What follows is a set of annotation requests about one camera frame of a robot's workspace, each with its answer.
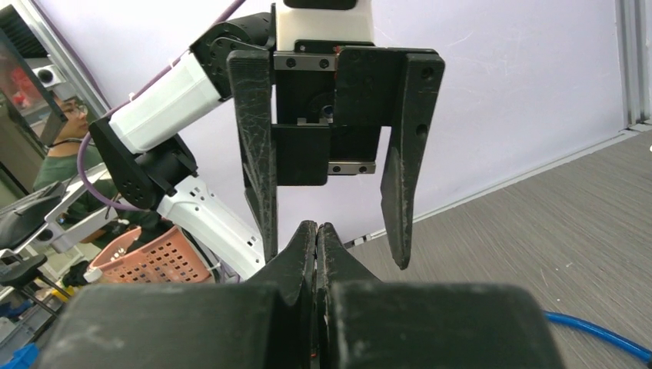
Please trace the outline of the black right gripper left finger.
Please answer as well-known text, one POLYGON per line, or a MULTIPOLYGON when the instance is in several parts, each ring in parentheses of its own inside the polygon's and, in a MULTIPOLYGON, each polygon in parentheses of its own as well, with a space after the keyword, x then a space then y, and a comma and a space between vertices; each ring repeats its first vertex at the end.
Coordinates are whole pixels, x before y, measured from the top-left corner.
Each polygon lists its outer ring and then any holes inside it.
POLYGON ((240 284, 96 284, 57 320, 38 368, 308 368, 317 225, 240 284))

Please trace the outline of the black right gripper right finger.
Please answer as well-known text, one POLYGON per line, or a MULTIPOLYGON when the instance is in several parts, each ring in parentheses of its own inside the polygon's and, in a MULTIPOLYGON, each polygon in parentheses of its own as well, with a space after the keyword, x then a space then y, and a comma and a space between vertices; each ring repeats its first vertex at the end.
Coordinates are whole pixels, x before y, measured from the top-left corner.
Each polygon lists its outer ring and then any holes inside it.
POLYGON ((561 356, 534 297, 515 285, 383 282, 317 233, 323 368, 558 368, 561 356))

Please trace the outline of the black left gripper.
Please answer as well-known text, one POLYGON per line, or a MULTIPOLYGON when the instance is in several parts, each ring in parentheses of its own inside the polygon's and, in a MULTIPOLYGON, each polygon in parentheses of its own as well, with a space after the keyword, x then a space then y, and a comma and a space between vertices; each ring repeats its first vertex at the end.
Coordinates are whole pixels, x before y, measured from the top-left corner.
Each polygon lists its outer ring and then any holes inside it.
POLYGON ((270 261, 278 253, 278 186, 375 173, 380 128, 389 127, 381 212, 391 256, 404 270, 445 62, 433 49, 345 45, 298 40, 292 50, 274 52, 274 125, 270 52, 227 57, 245 197, 270 261))

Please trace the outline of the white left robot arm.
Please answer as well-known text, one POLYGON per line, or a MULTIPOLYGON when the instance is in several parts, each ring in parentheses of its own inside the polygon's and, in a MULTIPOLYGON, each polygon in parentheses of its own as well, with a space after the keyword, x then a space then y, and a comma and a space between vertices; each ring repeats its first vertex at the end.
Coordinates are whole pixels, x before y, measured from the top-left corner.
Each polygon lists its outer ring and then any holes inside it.
POLYGON ((376 45, 373 31, 368 1, 277 1, 220 20, 91 137, 131 208, 158 212, 249 279, 278 254, 278 189, 374 173, 388 128, 381 212, 404 269, 446 64, 432 48, 376 45), (179 135, 226 101, 256 231, 201 180, 179 135))

